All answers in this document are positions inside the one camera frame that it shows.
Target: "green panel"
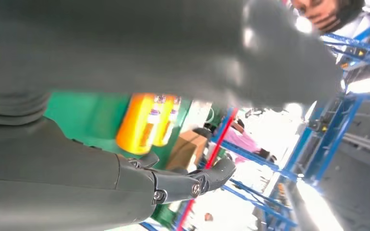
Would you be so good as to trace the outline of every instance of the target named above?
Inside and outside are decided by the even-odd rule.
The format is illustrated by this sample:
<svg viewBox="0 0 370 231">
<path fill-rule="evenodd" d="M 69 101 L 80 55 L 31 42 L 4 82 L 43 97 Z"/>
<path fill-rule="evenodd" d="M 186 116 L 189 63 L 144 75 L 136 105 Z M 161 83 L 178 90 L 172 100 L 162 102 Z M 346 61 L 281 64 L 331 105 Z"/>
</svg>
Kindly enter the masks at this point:
<svg viewBox="0 0 370 231">
<path fill-rule="evenodd" d="M 45 116 L 56 121 L 68 138 L 83 141 L 99 97 L 94 93 L 55 92 Z"/>
<path fill-rule="evenodd" d="M 49 101 L 45 116 L 56 121 L 70 139 L 122 154 L 127 158 L 136 157 L 120 149 L 115 142 L 129 101 L 130 95 L 55 92 Z M 163 147 L 152 147 L 151 150 L 160 158 L 155 168 L 161 169 L 166 166 L 190 105 L 190 100 L 182 100 L 176 126 L 172 130 L 168 144 Z"/>
</svg>

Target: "robotic arm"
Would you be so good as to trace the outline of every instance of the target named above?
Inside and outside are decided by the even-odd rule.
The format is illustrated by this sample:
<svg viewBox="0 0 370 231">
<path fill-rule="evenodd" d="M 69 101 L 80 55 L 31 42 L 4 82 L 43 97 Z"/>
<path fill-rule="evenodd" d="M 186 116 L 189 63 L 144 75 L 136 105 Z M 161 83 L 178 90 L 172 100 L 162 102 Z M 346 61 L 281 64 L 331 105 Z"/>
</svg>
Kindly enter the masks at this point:
<svg viewBox="0 0 370 231">
<path fill-rule="evenodd" d="M 127 160 L 71 141 L 46 118 L 0 126 L 0 231 L 101 231 L 138 223 L 156 204 L 219 188 L 236 169 L 223 159 L 180 175 L 150 169 L 157 161 L 153 153 Z"/>
<path fill-rule="evenodd" d="M 220 187 L 226 160 L 179 175 L 66 139 L 47 92 L 327 99 L 342 73 L 294 24 L 272 0 L 0 0 L 0 231 L 106 230 Z"/>
</svg>

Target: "storage rack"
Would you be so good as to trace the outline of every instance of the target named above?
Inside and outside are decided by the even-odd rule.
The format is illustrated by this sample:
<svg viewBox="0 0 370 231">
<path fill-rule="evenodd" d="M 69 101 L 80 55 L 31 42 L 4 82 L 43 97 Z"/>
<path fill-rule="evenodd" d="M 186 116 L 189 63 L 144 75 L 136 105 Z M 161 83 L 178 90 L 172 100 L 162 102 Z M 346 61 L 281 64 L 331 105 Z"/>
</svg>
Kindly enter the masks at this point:
<svg viewBox="0 0 370 231">
<path fill-rule="evenodd" d="M 354 38 L 346 38 L 335 34 L 327 34 L 324 36 L 335 40 L 325 42 L 326 45 L 331 46 L 330 50 L 332 52 L 342 54 L 344 57 L 348 58 L 348 61 L 341 66 L 344 71 L 343 79 L 348 76 L 349 72 L 370 65 L 370 27 Z M 340 50 L 337 48 L 340 46 L 345 48 L 353 47 L 356 48 L 355 51 L 362 49 L 366 52 L 363 52 L 363 55 L 359 55 L 355 52 L 347 52 L 345 49 Z M 281 184 L 285 189 L 288 188 L 286 187 L 286 179 L 288 179 L 289 182 L 296 182 L 297 174 L 299 173 L 303 174 L 303 179 L 307 183 L 317 185 L 327 170 L 327 167 L 329 166 L 343 139 L 357 142 L 362 147 L 370 149 L 370 140 L 365 138 L 358 139 L 357 137 L 351 137 L 350 134 L 346 135 L 346 132 L 355 116 L 370 117 L 370 115 L 357 113 L 357 110 L 363 102 L 370 102 L 370 96 L 366 94 L 345 94 L 343 92 L 332 99 L 324 108 L 316 108 L 311 119 L 317 120 L 320 118 L 327 118 L 328 122 L 323 125 L 326 129 L 323 131 L 313 131 L 310 127 L 307 127 L 302 132 L 300 139 L 297 141 L 296 146 L 291 153 L 289 161 L 283 169 L 269 161 L 252 155 L 246 150 L 232 145 L 231 143 L 226 141 L 222 142 L 220 137 L 222 137 L 222 135 L 227 131 L 226 126 L 218 128 L 218 134 L 221 134 L 221 136 L 213 137 L 212 141 L 216 142 L 218 147 L 221 146 L 247 158 L 248 160 L 254 161 L 260 165 L 268 166 L 274 172 L 279 173 L 282 177 L 279 178 L 278 184 Z M 233 119 L 233 112 L 234 109 L 229 110 L 223 124 L 228 124 L 227 122 Z M 260 192 L 254 191 L 243 185 L 241 182 L 235 180 L 231 181 L 240 188 L 248 191 L 252 195 L 253 199 L 247 198 L 246 196 L 227 186 L 224 186 L 223 189 L 241 197 L 250 203 L 253 203 L 257 208 L 263 210 L 264 213 L 261 214 L 263 214 L 264 217 L 260 218 L 259 220 L 266 222 L 267 224 L 266 227 L 262 227 L 261 230 L 287 231 L 290 230 L 290 228 L 297 226 L 297 221 L 294 218 L 294 211 L 291 213 L 292 208 L 285 207 L 274 199 L 279 193 L 277 187 L 273 189 L 273 193 L 269 197 L 266 197 L 261 195 Z M 271 217 L 277 218 L 278 220 L 276 222 L 271 222 Z M 180 216 L 182 221 L 185 218 L 186 212 Z M 172 230 L 183 230 L 181 227 L 181 222 L 176 222 L 175 225 L 176 227 L 173 227 Z M 152 227 L 150 228 L 148 224 L 143 223 L 143 226 L 147 226 L 148 230 L 156 230 Z"/>
</svg>

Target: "orange bottle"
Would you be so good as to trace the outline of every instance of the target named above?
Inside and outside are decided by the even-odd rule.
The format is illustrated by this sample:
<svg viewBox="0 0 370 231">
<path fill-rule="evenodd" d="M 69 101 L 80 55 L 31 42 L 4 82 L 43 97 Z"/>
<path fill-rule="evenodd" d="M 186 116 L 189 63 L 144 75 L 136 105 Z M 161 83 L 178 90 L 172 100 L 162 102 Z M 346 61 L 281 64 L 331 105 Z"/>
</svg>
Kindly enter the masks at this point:
<svg viewBox="0 0 370 231">
<path fill-rule="evenodd" d="M 157 128 L 154 145 L 161 147 L 168 143 L 172 134 L 172 129 L 175 126 L 176 118 L 178 117 L 181 97 L 168 95 L 161 112 L 161 122 Z"/>
<path fill-rule="evenodd" d="M 166 97 L 151 93 L 133 94 L 116 136 L 117 145 L 132 154 L 151 149 Z"/>
</svg>

